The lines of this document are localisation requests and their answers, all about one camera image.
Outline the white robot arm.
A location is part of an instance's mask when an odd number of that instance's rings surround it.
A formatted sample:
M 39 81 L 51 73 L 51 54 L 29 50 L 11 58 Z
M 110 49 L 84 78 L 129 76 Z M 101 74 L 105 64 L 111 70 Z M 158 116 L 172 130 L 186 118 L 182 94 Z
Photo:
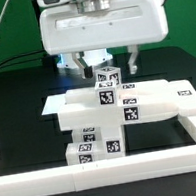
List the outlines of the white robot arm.
M 59 67 L 90 78 L 111 60 L 109 49 L 125 47 L 129 69 L 141 44 L 161 42 L 168 35 L 166 0 L 37 0 L 43 48 L 59 55 Z

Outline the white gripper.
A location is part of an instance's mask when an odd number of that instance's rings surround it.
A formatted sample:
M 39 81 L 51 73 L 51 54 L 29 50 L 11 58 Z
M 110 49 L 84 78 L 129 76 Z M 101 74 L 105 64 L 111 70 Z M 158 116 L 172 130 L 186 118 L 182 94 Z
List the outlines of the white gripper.
M 138 45 L 167 36 L 164 0 L 110 0 L 107 10 L 79 13 L 74 4 L 47 8 L 40 16 L 42 41 L 51 54 L 72 53 L 82 78 L 93 77 L 84 51 L 128 46 L 129 71 L 137 72 Z

